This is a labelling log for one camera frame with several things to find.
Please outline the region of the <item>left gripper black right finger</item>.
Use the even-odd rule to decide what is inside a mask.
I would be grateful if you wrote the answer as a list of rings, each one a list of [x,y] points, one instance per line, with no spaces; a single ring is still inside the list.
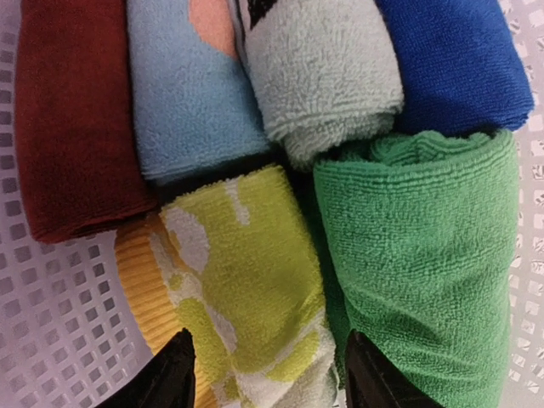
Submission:
[[[352,331],[345,354],[346,405],[357,408],[442,408],[363,333]]]

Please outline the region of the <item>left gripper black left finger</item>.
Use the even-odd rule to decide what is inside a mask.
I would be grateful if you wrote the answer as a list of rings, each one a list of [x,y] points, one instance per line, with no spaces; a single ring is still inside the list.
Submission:
[[[129,383],[97,408],[193,408],[195,361],[192,336],[183,329]]]

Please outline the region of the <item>yellow patterned towel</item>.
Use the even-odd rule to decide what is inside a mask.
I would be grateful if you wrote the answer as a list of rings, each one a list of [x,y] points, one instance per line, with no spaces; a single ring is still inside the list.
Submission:
[[[190,331],[196,406],[333,405],[320,263],[282,167],[176,198],[121,227],[115,254],[151,351]]]

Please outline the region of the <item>green microfibre towel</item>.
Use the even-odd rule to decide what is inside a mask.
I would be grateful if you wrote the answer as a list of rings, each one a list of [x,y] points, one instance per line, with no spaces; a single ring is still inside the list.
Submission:
[[[313,175],[351,327],[439,404],[498,406],[519,205],[512,134],[393,134]]]

